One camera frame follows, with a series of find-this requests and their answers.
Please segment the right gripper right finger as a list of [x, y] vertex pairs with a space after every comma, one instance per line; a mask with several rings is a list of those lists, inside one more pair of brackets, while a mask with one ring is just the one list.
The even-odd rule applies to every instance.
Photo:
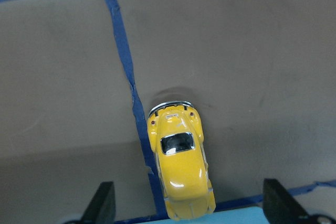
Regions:
[[330, 216], [308, 214], [278, 180], [270, 178], [263, 183], [263, 212], [270, 224], [335, 223]]

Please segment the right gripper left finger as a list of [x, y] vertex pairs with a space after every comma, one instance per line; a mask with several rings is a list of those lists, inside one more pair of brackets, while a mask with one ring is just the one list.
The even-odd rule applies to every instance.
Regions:
[[65, 223], [114, 223], [115, 203], [114, 182], [102, 182], [82, 217], [78, 220], [68, 220]]

